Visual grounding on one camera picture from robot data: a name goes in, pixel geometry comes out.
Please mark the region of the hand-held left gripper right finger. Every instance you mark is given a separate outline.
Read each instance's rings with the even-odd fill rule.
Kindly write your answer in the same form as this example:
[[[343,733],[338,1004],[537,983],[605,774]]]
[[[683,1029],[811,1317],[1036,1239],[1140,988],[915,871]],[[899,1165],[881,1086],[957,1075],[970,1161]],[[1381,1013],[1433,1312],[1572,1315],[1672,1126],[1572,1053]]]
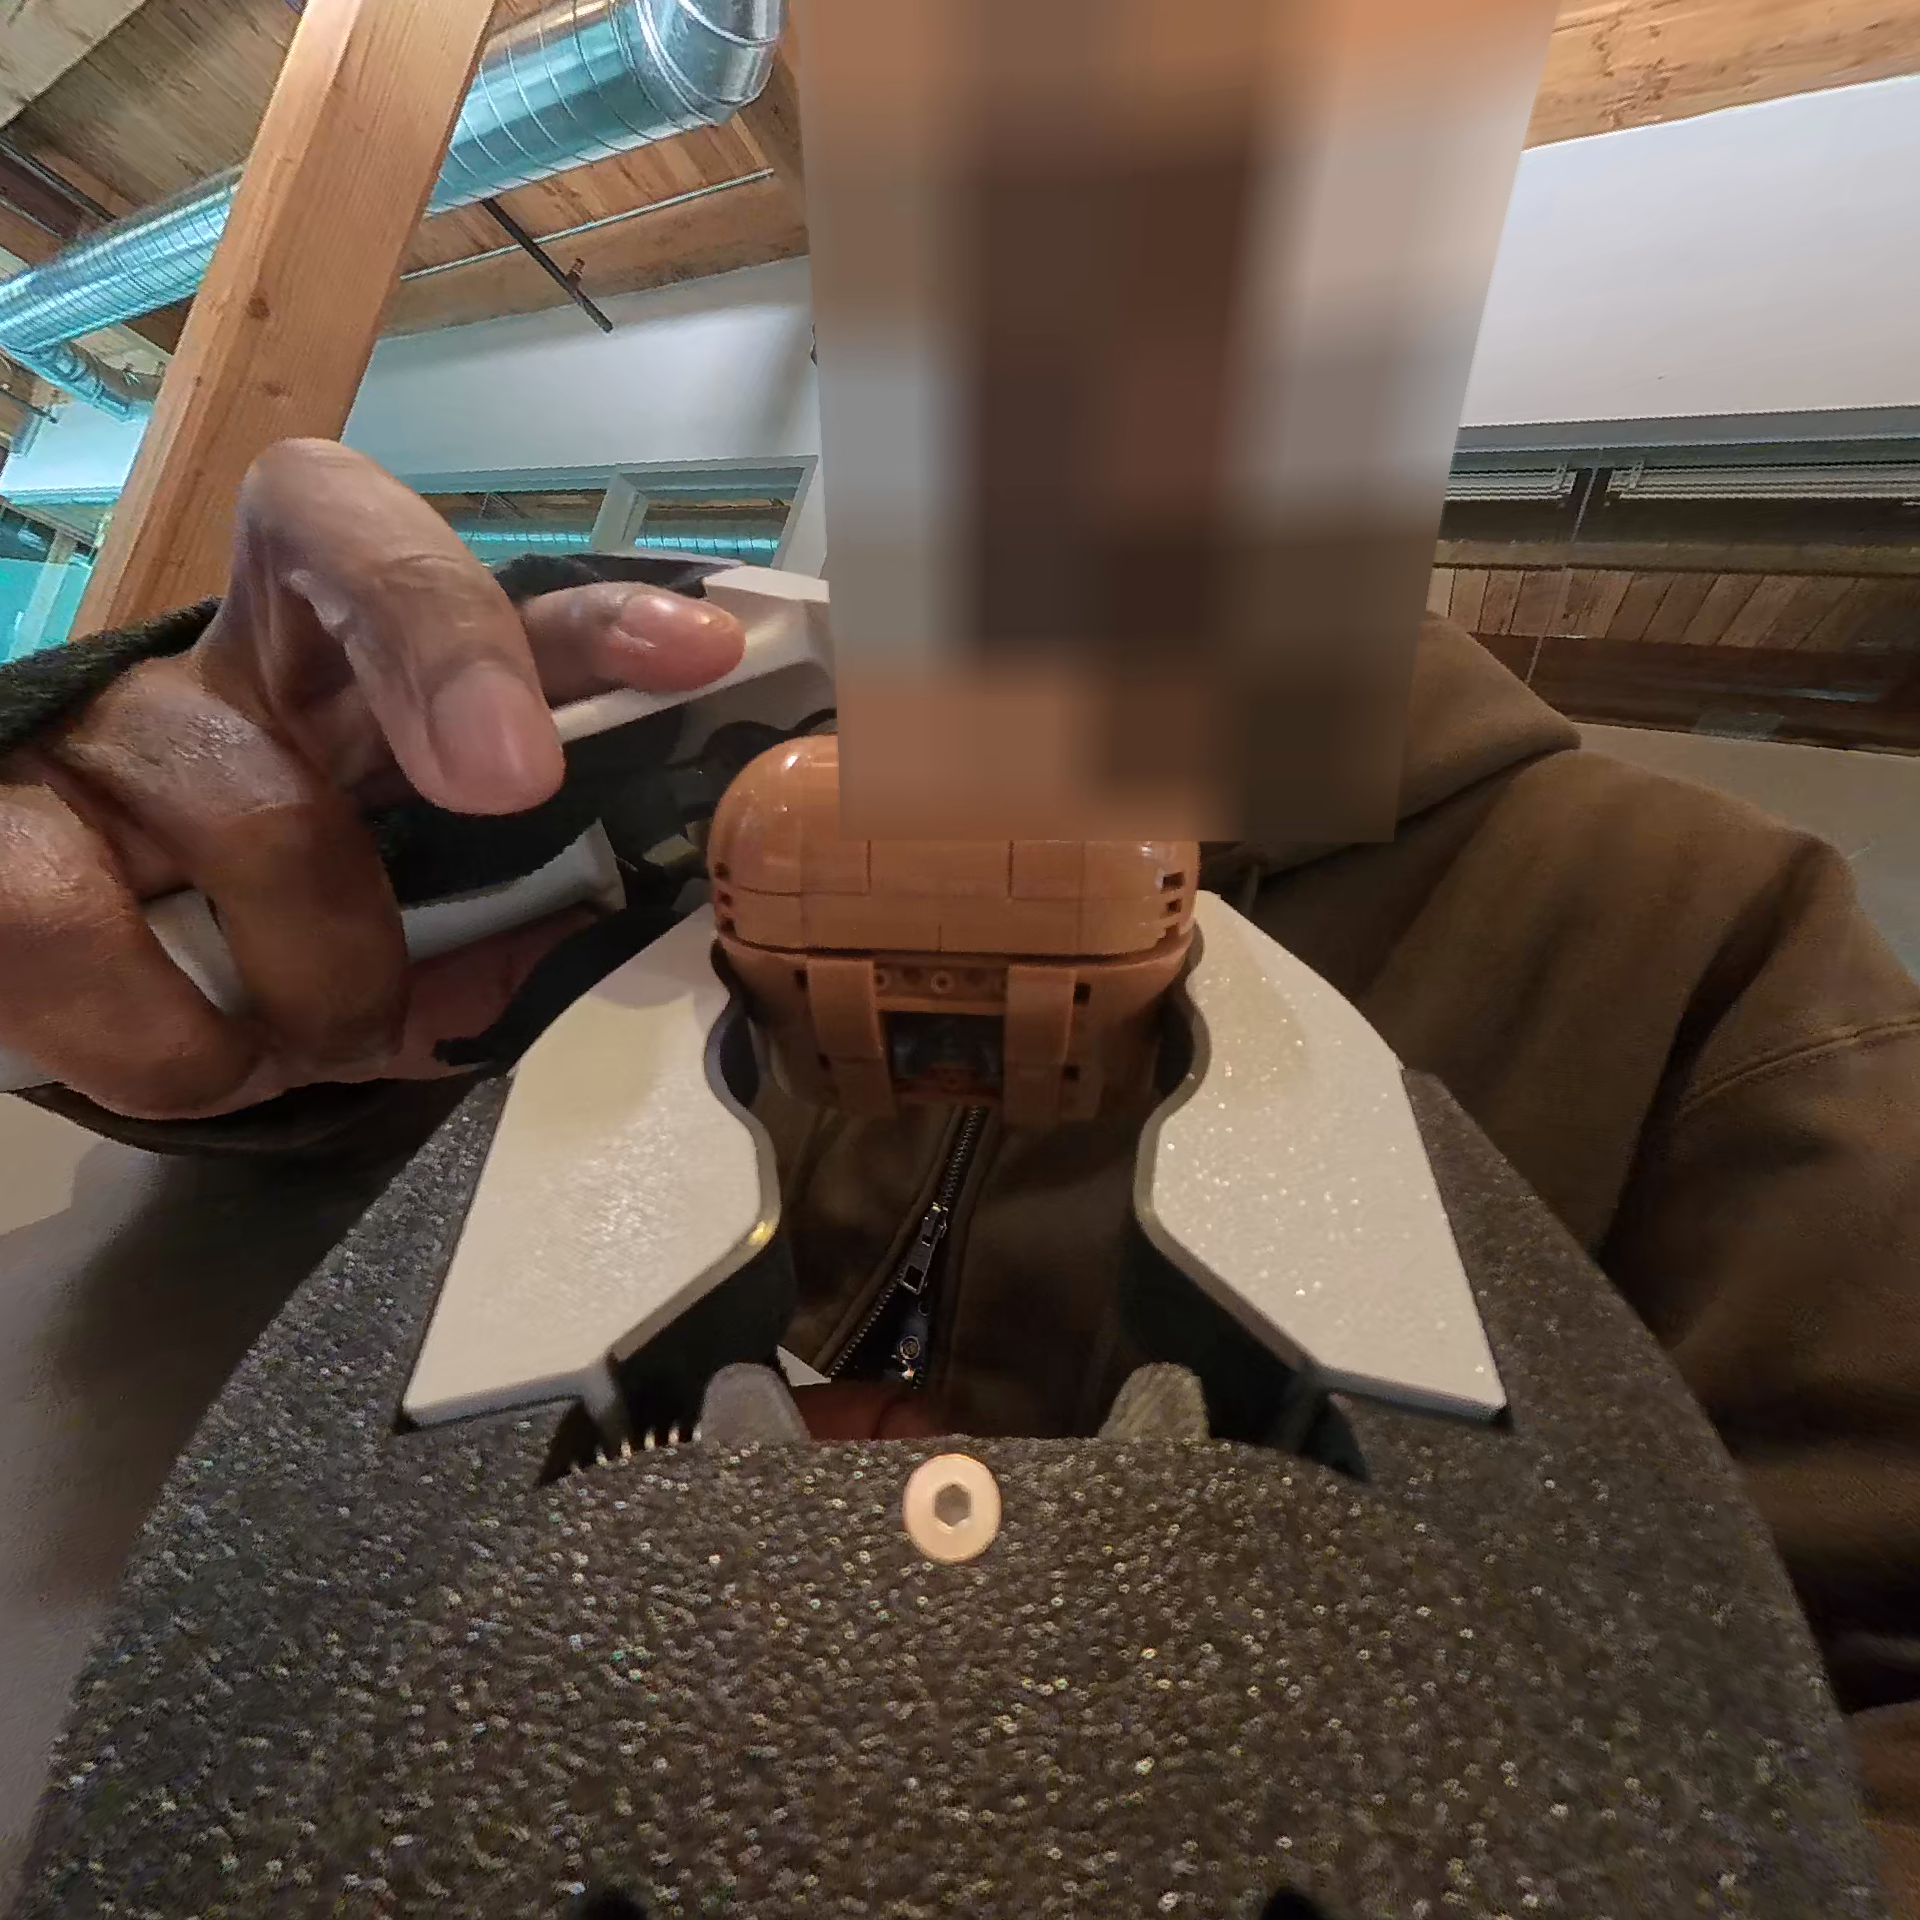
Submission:
[[[1507,1393],[1401,1057],[1226,897],[1194,897],[1179,1084],[1137,1220],[1260,1347],[1338,1391],[1496,1422]]]

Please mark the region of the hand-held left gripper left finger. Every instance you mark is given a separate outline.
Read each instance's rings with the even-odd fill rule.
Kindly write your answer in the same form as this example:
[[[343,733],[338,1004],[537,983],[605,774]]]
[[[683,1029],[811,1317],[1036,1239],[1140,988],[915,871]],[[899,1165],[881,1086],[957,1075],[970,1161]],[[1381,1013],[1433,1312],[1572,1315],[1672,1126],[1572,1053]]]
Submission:
[[[772,1239],[772,1144],[729,1092],[701,904],[522,1055],[400,1412],[548,1401],[631,1429],[617,1364]]]

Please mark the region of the brown lego head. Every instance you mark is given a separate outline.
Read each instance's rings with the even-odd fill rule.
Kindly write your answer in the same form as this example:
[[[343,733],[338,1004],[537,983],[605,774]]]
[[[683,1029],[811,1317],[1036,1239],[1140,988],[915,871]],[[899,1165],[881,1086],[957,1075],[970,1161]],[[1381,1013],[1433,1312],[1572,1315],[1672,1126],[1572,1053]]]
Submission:
[[[1173,838],[843,832],[833,735],[751,761],[707,838],[715,936],[784,1092],[858,1118],[1092,1119],[1154,1081],[1194,945]]]

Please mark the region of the person's right hand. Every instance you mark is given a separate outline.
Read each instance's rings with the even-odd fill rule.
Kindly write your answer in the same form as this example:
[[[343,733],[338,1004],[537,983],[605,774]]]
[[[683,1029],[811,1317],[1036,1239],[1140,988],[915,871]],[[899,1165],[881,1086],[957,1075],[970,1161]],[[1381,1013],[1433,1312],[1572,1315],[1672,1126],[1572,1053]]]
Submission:
[[[220,613],[5,756],[5,1048],[115,1116],[445,1077],[593,919],[410,967],[369,812],[520,814],[565,777],[551,705],[738,667],[736,617],[644,583],[522,607],[367,455],[284,441],[236,501]]]

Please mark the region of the person's left hand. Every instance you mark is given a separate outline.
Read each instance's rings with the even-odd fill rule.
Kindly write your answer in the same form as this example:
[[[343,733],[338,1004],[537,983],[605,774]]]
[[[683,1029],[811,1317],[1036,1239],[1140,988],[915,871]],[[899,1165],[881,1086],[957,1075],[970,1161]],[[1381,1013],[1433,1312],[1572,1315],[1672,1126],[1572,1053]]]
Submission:
[[[920,1441],[951,1429],[938,1397],[899,1381],[807,1383],[791,1393],[819,1445]]]

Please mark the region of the person's brown zip jacket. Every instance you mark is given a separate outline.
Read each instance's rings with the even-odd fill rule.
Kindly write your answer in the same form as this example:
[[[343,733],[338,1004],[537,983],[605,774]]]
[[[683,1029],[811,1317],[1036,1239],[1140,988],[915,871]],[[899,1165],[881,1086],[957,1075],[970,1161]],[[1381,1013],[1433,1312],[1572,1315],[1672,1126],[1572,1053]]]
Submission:
[[[1629,1301],[1740,1462],[1840,1707],[1916,1736],[1919,999],[1837,852],[1584,749],[1428,614],[1396,835],[1209,847],[1202,887],[1437,1078]],[[1067,1436],[1137,1366],[1147,1087],[1044,1132],[771,1089],[784,1343],[949,1433]]]

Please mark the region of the wooden beam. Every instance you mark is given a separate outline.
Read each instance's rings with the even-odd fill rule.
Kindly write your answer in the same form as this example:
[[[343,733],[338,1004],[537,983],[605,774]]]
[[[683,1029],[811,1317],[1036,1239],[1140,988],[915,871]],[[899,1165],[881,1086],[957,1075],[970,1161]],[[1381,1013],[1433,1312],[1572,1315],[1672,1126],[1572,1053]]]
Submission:
[[[77,635],[220,591],[253,459],[277,441],[343,433],[492,14],[492,3],[304,9]]]

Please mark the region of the thin silver air duct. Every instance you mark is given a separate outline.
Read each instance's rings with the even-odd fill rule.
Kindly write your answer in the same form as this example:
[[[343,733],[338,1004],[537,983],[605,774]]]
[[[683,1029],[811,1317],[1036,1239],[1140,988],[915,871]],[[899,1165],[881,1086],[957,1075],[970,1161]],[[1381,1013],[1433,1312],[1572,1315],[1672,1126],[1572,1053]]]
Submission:
[[[44,347],[5,343],[5,355],[73,400],[83,400],[113,417],[144,417],[159,398],[159,382],[111,367],[71,343],[48,343]]]

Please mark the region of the large silver air duct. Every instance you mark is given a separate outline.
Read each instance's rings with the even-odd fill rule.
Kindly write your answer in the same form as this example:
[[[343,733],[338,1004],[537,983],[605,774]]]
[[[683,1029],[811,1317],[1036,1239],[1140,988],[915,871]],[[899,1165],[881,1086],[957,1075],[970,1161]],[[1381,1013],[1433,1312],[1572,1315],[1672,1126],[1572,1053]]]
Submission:
[[[725,126],[762,95],[786,14],[784,3],[543,6],[488,44],[425,214]],[[241,167],[208,175],[5,278],[5,351],[50,356],[96,328],[189,300],[241,177]]]

